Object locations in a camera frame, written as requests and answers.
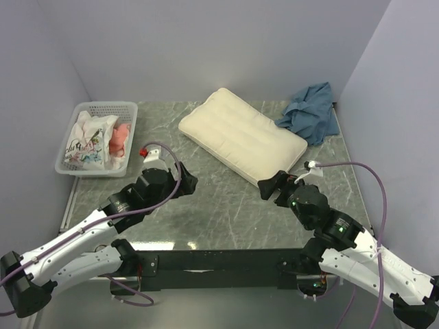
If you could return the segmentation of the white printed cloth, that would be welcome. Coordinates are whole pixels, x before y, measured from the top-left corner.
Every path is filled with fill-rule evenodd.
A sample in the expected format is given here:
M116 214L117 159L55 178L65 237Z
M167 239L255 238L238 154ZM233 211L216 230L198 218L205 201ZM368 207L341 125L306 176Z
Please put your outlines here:
M82 170L111 168L109 142L118 116L92 117L81 111L67 140L64 162Z

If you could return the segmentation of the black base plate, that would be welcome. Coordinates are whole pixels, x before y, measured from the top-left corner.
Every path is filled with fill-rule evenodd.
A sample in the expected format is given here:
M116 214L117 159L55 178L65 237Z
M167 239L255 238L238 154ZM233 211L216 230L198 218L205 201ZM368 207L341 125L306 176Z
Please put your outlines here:
M295 289L298 276L318 276L299 249L140 251L141 289Z

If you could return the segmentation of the cream pillow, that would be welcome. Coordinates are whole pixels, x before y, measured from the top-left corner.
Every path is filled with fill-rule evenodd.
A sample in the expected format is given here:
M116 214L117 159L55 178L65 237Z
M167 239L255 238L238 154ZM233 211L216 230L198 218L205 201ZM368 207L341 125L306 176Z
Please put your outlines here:
M185 116L178 129L254 186L289 171L308 148L305 139L277 127L226 88Z

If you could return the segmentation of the blue pillowcase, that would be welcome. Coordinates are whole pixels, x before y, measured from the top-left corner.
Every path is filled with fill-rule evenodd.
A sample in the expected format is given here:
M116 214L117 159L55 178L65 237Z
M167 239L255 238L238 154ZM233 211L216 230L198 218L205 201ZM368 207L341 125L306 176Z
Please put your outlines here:
M327 136L338 135L330 83L314 84L298 91L275 125L293 132L311 146L323 144Z

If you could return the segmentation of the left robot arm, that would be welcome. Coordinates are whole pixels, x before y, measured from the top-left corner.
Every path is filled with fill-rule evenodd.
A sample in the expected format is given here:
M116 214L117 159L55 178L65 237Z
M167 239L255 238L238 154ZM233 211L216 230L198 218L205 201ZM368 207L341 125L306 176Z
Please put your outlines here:
M142 222L165 202L195 192L197 177L183 163L170 169L142 171L136 182L112 194L86 219L45 245L24 254L1 257L1 287L12 304L11 314L25 318L37 313L52 297L94 276L127 276L139 267L139 256L125 239L90 252L102 239Z

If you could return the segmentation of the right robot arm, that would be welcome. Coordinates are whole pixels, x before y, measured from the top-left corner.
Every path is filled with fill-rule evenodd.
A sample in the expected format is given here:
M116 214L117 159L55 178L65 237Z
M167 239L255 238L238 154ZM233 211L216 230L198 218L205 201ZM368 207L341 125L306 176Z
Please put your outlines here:
M279 171L257 183L261 198L274 191L274 203L289 208L304 229L313 232L302 249L308 273L335 274L377 296L412 328L428 328L438 315L438 277L423 273L384 246L351 216L331 208L318 187Z

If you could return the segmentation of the white plastic basket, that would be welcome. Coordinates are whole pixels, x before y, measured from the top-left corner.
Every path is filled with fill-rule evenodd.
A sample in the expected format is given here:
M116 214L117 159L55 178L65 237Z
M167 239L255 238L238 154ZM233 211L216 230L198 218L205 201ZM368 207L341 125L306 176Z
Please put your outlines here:
M123 157L114 157L110 155L111 168L109 169L101 171L87 171L64 162L65 148L71 133L71 129L74 123L77 121L79 113L84 110L89 112L92 117L104 117L108 115L118 116L118 121L115 124L115 127L121 125L122 123L128 123L131 125L130 135L126 141L125 155ZM73 175L76 177L123 177L126 174L128 167L131 146L134 138L134 129L137 121L137 112L138 106L129 101L93 101L78 104L73 111L68 129L60 147L60 151L58 152L58 157L55 164L56 171L59 174Z

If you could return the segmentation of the pink cloth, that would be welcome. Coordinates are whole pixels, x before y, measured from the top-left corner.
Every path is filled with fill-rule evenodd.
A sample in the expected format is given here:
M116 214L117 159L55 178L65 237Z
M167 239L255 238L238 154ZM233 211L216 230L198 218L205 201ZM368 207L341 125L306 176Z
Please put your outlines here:
M130 135L131 125L122 123L113 129L112 137L109 141L109 152L114 157L123 157L125 155L126 141Z

